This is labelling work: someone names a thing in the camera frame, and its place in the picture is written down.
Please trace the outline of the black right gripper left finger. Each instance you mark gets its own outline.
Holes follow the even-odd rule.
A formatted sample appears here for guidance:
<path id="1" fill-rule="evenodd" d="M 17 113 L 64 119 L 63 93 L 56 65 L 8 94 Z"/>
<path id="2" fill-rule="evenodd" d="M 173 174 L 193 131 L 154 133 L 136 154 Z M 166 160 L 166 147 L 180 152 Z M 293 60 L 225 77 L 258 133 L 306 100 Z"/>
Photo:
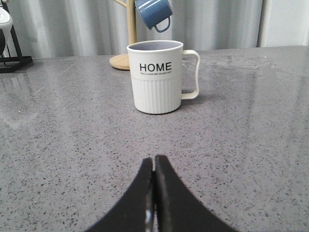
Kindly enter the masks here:
<path id="1" fill-rule="evenodd" d="M 153 196 L 153 161 L 146 158 L 121 199 L 87 231 L 152 232 L 155 212 Z"/>

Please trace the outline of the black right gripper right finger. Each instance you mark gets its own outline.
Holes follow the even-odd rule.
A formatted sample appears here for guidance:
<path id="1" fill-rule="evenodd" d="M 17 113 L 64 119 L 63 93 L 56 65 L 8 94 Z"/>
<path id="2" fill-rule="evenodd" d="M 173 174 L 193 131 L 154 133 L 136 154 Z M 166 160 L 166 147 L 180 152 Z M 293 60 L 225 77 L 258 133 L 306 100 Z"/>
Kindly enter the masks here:
<path id="1" fill-rule="evenodd" d="M 160 232 L 234 232 L 189 191 L 164 155 L 155 157 L 155 195 Z"/>

